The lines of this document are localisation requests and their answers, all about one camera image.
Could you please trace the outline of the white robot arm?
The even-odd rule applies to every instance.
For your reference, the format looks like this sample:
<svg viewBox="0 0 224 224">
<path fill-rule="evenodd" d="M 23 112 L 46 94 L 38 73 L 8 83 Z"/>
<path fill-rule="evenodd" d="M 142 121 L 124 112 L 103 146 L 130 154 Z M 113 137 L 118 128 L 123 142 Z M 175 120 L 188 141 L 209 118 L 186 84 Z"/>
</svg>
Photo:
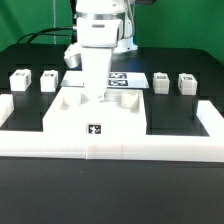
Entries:
<svg viewBox="0 0 224 224">
<path fill-rule="evenodd" d="M 78 0 L 76 11 L 85 92 L 89 99 L 103 101 L 113 53 L 137 49 L 131 1 Z"/>
</svg>

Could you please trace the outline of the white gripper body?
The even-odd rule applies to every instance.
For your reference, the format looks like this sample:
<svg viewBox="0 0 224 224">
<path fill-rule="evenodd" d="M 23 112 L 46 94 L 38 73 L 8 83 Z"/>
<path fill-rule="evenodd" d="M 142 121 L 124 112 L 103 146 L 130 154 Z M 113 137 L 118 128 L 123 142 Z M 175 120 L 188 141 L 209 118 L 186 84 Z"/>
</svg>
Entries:
<svg viewBox="0 0 224 224">
<path fill-rule="evenodd" d="M 112 48 L 83 47 L 81 52 L 84 88 L 89 100 L 103 100 L 111 69 Z"/>
</svg>

